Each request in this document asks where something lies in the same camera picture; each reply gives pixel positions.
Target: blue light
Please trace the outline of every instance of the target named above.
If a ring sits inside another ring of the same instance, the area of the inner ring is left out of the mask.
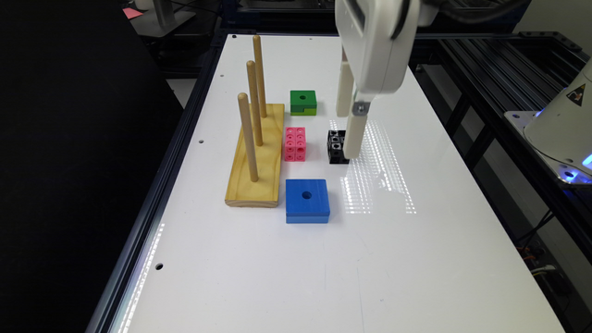
[[[586,157],[586,159],[584,160],[584,162],[582,162],[582,164],[584,165],[584,167],[587,167],[589,169],[592,169],[592,154],[588,157]]]
[[[571,177],[565,175],[565,180],[567,180],[569,182],[572,182],[572,180],[574,180],[577,177],[578,174],[579,174],[579,172],[572,172],[572,176]]]

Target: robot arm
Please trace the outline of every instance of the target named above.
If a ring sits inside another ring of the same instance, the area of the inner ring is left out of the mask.
[[[429,26],[439,10],[460,22],[480,23],[527,2],[509,0],[476,16],[459,11],[448,1],[336,1],[335,20],[343,46],[337,114],[348,117],[343,146],[346,158],[356,158],[360,153],[367,114],[374,98],[395,93],[401,86],[418,26]]]

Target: black block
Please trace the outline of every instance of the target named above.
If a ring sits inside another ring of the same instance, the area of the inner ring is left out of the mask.
[[[350,160],[343,156],[345,130],[330,130],[327,136],[327,153],[329,164],[349,164]]]

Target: wooden peg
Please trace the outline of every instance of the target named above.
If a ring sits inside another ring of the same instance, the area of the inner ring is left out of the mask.
[[[261,52],[261,36],[253,36],[255,50],[255,65],[257,72],[257,91],[259,92],[259,110],[261,117],[267,117],[267,104],[265,101],[265,80],[263,79],[263,56]]]
[[[247,75],[249,76],[249,95],[251,96],[251,111],[253,112],[255,144],[261,147],[263,145],[263,134],[259,116],[259,99],[257,97],[257,76],[255,74],[255,63],[252,60],[247,61]]]
[[[249,99],[247,94],[244,92],[239,93],[239,110],[240,121],[242,123],[242,136],[247,153],[247,161],[249,162],[249,173],[251,174],[251,181],[255,182],[259,180],[259,175],[257,174],[257,158],[255,156],[255,146],[253,143],[253,129],[251,128]]]

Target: wooden base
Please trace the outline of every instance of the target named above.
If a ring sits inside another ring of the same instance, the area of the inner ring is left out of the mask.
[[[255,145],[259,180],[252,182],[249,175],[246,149],[240,130],[239,143],[234,154],[228,180],[225,202],[231,207],[278,206],[281,141],[284,131],[284,105],[267,105],[267,117],[261,118],[263,145]]]

